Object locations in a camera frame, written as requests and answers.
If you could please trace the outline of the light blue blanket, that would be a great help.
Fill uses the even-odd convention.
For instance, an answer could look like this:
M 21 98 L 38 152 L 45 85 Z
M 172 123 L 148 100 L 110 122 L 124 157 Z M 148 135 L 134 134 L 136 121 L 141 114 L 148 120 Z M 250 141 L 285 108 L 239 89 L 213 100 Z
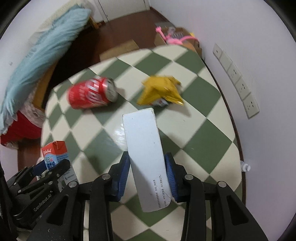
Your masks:
M 52 21 L 11 75 L 1 105 L 1 134 L 17 119 L 30 93 L 45 72 L 69 49 L 91 17 L 91 9 L 78 4 Z

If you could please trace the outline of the brown cardboard box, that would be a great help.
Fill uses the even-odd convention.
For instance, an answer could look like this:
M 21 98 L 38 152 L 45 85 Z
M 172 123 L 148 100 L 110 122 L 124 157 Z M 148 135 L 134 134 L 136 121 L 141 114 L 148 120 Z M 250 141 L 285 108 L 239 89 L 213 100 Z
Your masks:
M 174 26 L 162 28 L 157 26 L 155 30 L 154 44 L 156 46 L 180 45 L 196 52 L 202 58 L 202 48 L 199 40 L 185 28 Z

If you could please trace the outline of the red cola can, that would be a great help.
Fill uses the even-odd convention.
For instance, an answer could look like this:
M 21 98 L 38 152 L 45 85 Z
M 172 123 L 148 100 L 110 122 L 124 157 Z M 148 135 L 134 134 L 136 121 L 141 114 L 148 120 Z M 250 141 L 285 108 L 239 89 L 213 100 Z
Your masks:
M 107 106 L 116 102 L 118 92 L 114 81 L 98 75 L 74 84 L 69 88 L 67 99 L 73 109 Z

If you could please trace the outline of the yellow crumpled snack bag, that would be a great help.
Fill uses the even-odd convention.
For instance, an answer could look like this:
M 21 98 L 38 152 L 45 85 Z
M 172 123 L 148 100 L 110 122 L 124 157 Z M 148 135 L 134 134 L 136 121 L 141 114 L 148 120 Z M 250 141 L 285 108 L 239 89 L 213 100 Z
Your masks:
M 138 105 L 184 105 L 179 93 L 180 81 L 172 76 L 150 76 L 142 82 L 144 88 L 137 99 Z

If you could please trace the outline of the red bed sheet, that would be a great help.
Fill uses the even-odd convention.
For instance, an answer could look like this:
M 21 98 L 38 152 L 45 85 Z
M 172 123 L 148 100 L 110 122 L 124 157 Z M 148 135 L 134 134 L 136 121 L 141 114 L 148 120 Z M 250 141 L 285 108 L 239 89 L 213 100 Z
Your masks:
M 41 137 L 42 128 L 31 123 L 20 111 L 17 112 L 18 120 L 13 121 L 8 131 L 1 135 L 1 144 L 6 146 L 11 142 L 18 142 L 22 139 L 38 139 Z

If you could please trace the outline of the red blue milk carton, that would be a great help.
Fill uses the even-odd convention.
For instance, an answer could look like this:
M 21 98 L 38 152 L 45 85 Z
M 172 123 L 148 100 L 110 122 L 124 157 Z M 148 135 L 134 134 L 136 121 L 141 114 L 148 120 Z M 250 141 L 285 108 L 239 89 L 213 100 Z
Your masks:
M 41 148 L 41 150 L 48 170 L 53 169 L 63 159 L 67 159 L 68 161 L 70 160 L 64 141 L 53 141 Z M 59 177 L 59 190 L 62 191 L 71 181 L 78 181 L 72 165 L 70 165 L 70 168 L 65 172 L 65 174 Z

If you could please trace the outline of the small white bottle cap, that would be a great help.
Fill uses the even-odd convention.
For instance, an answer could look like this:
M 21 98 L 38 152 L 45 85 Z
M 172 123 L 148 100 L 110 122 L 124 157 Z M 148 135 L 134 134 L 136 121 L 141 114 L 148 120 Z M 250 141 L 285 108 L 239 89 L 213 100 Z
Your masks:
M 249 172 L 250 171 L 251 167 L 249 164 L 247 164 L 244 161 L 240 161 L 240 164 L 241 164 L 241 171 L 242 172 Z

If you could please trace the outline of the white cardboard box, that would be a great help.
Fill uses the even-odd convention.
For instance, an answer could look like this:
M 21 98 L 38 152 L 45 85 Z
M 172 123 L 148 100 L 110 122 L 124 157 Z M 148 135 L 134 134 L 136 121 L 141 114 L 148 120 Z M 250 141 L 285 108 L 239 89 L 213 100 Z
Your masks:
M 128 155 L 143 212 L 166 208 L 171 189 L 153 108 L 122 116 Z

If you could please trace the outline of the white wall socket strip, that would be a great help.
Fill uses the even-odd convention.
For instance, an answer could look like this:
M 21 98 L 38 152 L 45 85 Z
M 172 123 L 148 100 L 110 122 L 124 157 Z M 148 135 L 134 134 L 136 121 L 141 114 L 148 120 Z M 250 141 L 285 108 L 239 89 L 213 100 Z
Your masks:
M 240 100 L 243 103 L 248 119 L 251 119 L 252 117 L 257 115 L 260 110 L 257 101 L 252 94 L 251 89 L 247 85 L 243 75 L 240 73 L 239 69 L 233 63 L 227 53 L 223 51 L 216 43 L 213 47 L 213 54 L 218 59 L 222 68 L 224 69 L 233 86 L 235 87 L 237 94 L 239 95 Z

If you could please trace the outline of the pink plastic toy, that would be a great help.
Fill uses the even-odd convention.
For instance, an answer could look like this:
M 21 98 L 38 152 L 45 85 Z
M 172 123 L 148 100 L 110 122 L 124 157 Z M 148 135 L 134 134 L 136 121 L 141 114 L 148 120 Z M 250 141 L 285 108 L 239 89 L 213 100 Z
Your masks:
M 167 44 L 172 44 L 172 45 L 182 45 L 183 42 L 187 40 L 195 40 L 197 41 L 198 39 L 191 36 L 191 35 L 186 35 L 182 36 L 181 38 L 175 37 L 175 33 L 168 33 L 167 35 L 164 35 L 162 28 L 161 27 L 156 27 L 156 32 L 160 34 L 161 38 L 167 43 Z

